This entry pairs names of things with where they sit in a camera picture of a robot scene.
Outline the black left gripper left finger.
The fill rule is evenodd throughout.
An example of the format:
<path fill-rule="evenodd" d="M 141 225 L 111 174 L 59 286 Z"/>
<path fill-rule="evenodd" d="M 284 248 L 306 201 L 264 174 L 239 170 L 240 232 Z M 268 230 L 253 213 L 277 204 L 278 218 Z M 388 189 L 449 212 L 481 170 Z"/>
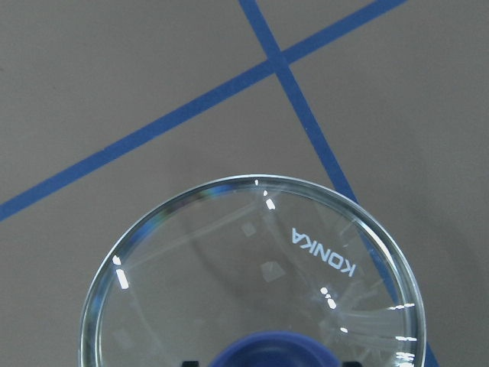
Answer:
<path fill-rule="evenodd" d="M 199 367 L 199 361 L 183 361 L 182 367 Z"/>

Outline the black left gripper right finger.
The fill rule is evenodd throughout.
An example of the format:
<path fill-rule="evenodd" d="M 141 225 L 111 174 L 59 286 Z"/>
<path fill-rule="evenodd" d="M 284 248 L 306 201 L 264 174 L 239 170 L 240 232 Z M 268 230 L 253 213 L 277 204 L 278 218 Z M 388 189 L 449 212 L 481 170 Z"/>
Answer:
<path fill-rule="evenodd" d="M 361 367 L 361 363 L 358 361 L 344 361 L 343 367 Z"/>

